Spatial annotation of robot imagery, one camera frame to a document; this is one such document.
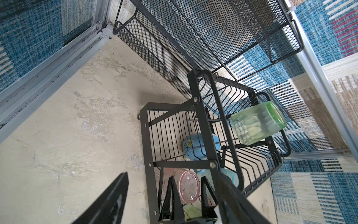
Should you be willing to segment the pink transparent glass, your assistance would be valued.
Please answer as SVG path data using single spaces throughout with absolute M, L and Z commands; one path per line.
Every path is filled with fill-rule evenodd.
M 200 182 L 197 175 L 192 171 L 185 171 L 177 184 L 182 204 L 192 204 L 200 195 Z

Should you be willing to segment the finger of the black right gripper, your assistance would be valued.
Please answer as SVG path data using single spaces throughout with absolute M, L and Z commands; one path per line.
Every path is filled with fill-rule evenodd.
M 215 207 L 218 200 L 214 191 L 214 187 L 206 176 L 201 178 L 201 211 L 206 218 L 217 218 Z
M 184 210 L 174 176 L 168 180 L 166 197 L 159 214 L 159 221 L 185 221 Z

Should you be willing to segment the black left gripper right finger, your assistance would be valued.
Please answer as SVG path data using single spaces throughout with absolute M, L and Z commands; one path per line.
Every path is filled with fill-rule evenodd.
M 268 224 L 269 221 L 232 184 L 231 180 L 217 172 L 214 185 L 224 224 Z

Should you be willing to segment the teal textured plastic cup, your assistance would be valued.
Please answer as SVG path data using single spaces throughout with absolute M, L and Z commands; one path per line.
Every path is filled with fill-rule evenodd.
M 220 168 L 220 171 L 222 174 L 224 174 L 226 177 L 228 177 L 231 180 L 231 182 L 235 187 L 239 186 L 240 181 L 238 175 L 234 171 L 231 171 L 226 168 Z

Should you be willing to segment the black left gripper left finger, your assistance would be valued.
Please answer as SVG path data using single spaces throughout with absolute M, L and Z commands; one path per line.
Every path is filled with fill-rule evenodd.
M 74 224 L 120 224 L 129 188 L 128 173 L 121 173 Z

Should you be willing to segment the blue ceramic mug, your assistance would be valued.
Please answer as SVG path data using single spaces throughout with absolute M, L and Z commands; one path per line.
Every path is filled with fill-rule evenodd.
M 201 133 L 194 133 L 187 136 L 182 143 L 183 151 L 190 160 L 204 160 L 207 152 Z

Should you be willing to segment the green transparent glass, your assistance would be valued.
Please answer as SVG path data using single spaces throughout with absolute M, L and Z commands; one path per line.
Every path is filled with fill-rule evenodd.
M 252 145 L 287 127 L 287 121 L 271 101 L 232 114 L 229 119 L 239 141 Z
M 186 204 L 183 206 L 185 219 L 192 219 L 202 216 L 201 207 L 195 206 L 192 204 Z

